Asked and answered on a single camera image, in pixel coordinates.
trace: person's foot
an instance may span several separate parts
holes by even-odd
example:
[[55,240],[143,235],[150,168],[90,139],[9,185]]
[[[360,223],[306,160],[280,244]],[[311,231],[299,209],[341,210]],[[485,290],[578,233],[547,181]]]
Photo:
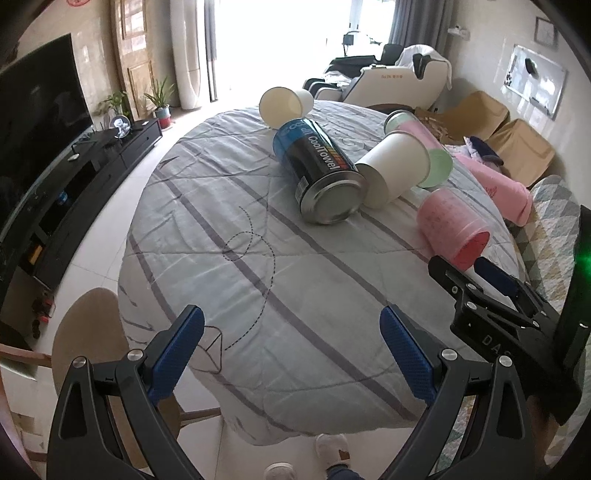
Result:
[[290,463],[273,463],[263,473],[263,480],[297,480],[296,471]]
[[340,435],[318,435],[316,437],[316,453],[322,462],[322,468],[328,470],[335,465],[351,466],[349,443],[347,437]]

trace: jeans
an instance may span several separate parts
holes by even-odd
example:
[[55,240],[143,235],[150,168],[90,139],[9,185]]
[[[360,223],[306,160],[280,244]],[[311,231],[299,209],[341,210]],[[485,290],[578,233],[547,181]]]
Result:
[[327,480],[363,480],[358,473],[349,470],[346,465],[335,465],[327,471]]

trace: potted plant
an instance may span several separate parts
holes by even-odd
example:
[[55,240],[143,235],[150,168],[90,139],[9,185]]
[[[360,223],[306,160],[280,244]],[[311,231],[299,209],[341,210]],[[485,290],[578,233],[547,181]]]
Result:
[[161,128],[170,127],[170,105],[168,99],[173,91],[174,84],[167,86],[168,77],[165,77],[162,82],[154,80],[152,84],[152,95],[145,93],[145,97],[156,107],[156,118]]
[[114,92],[99,103],[98,113],[104,115],[109,113],[109,110],[113,110],[115,115],[125,115],[129,118],[130,113],[125,110],[126,107],[127,92]]

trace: tv stand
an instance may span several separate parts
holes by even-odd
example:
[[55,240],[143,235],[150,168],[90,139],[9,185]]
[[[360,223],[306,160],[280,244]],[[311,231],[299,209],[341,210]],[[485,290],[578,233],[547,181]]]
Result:
[[[75,144],[23,205],[0,245],[0,307],[17,267],[46,289],[57,289],[97,215],[162,137],[156,119],[133,123],[121,140],[115,132],[94,132]],[[79,156],[70,161],[74,154]],[[31,312],[19,324],[29,329],[33,318]],[[27,348],[8,325],[0,325],[0,343]]]

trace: paper cup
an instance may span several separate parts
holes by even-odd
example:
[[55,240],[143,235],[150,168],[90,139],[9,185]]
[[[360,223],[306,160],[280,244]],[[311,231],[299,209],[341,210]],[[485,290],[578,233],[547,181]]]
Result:
[[451,190],[439,189],[419,207],[417,223],[433,252],[466,271],[491,238],[488,224]]
[[369,183],[363,204],[381,208],[429,175],[427,149],[406,132],[392,132],[365,154],[355,166]]
[[274,87],[263,93],[259,113],[269,127],[278,129],[290,120],[302,118],[314,108],[314,97],[308,90]]

